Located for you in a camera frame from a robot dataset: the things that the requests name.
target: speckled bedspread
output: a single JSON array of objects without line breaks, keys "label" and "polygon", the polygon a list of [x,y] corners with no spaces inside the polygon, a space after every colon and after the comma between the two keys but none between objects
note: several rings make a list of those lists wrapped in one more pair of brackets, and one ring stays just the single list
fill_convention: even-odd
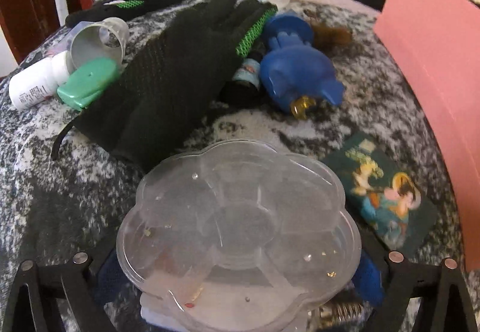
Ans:
[{"label": "speckled bedspread", "polygon": [[[126,62],[171,21],[178,9],[155,12],[129,23]],[[463,264],[462,235],[452,185],[434,134],[413,92],[388,51],[372,31],[374,18],[331,5],[293,1],[297,12],[316,10],[329,25],[346,25],[355,43],[338,50],[333,63],[346,87],[339,108],[322,104],[308,121],[297,121],[269,105],[237,111],[213,103],[203,127],[184,142],[183,151],[215,141],[252,138],[321,160],[356,130],[374,136],[387,155],[410,172],[437,206],[440,218],[416,260],[438,264],[450,256]],[[31,53],[20,68],[40,59],[67,32],[62,28]],[[76,251],[93,246],[118,226],[134,205],[142,174],[109,157],[102,148],[72,130],[60,158],[50,160],[56,135],[75,111],[57,100],[17,112],[8,96],[9,78],[0,83],[0,313],[3,315],[18,264],[34,259],[40,265],[64,262]],[[465,275],[480,325],[480,271]],[[156,331],[139,315],[139,293],[125,286],[106,306],[120,332]],[[404,330],[411,323],[409,312]],[[67,330],[76,324],[66,317]]]}]

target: clear plastic container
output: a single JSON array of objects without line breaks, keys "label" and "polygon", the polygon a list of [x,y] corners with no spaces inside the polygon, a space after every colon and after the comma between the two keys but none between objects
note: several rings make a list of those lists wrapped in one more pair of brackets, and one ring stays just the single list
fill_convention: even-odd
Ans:
[{"label": "clear plastic container", "polygon": [[79,22],[47,55],[69,51],[74,69],[100,57],[114,60],[120,67],[129,39],[127,23],[120,18],[105,18],[100,22]]},{"label": "clear plastic container", "polygon": [[356,271],[361,242],[344,205],[322,163],[225,141],[143,178],[118,260],[143,306],[186,330],[280,331]]}]

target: blue plastic toy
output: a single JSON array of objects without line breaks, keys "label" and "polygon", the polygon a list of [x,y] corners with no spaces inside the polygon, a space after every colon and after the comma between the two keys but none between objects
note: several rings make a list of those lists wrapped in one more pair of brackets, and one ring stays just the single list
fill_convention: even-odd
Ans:
[{"label": "blue plastic toy", "polygon": [[307,22],[294,13],[279,14],[267,21],[262,37],[270,52],[260,65],[260,79],[284,112],[305,118],[317,98],[342,102],[344,87],[330,59],[311,47],[314,33]]}]

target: green mesh cuff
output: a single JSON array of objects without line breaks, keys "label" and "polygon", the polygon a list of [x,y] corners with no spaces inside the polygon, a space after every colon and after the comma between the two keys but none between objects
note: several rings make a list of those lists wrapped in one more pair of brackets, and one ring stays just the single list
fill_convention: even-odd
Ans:
[{"label": "green mesh cuff", "polygon": [[120,8],[134,8],[142,4],[143,4],[143,0],[127,0],[126,2],[116,4],[116,6]]},{"label": "green mesh cuff", "polygon": [[263,26],[267,19],[277,13],[277,8],[273,7],[269,10],[266,10],[262,17],[255,22],[255,24],[248,30],[247,34],[240,41],[240,44],[237,45],[235,51],[237,55],[241,57],[247,57],[248,53],[251,50],[253,42],[262,34]]}]

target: pink folder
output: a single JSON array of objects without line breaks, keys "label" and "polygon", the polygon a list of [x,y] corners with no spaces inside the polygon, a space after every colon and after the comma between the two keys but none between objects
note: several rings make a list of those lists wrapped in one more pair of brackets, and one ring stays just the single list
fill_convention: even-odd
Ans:
[{"label": "pink folder", "polygon": [[466,269],[480,268],[480,9],[387,0],[374,27],[415,92],[452,180]]}]

